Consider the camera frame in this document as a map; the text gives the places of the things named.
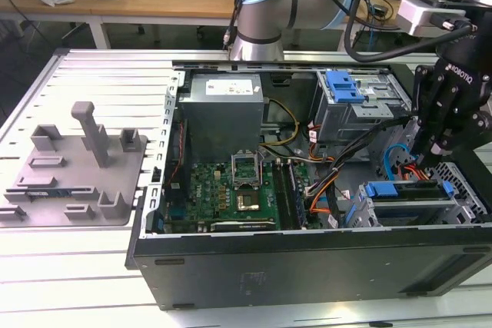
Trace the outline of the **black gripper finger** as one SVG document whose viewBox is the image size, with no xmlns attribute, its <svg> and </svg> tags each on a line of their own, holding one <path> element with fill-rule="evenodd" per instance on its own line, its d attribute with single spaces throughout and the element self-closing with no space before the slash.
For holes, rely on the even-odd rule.
<svg viewBox="0 0 492 328">
<path fill-rule="evenodd" d="M 433 167 L 438 162 L 437 155 L 431 152 L 439 132 L 434 101 L 439 90 L 437 77 L 435 66 L 418 65 L 415 70 L 412 111 L 416 115 L 417 131 L 411 153 L 417 156 L 418 167 Z"/>
<path fill-rule="evenodd" d="M 454 152 L 475 149 L 487 143 L 487 112 L 478 110 L 463 119 L 450 118 L 427 126 L 421 166 L 434 167 Z"/>
</svg>

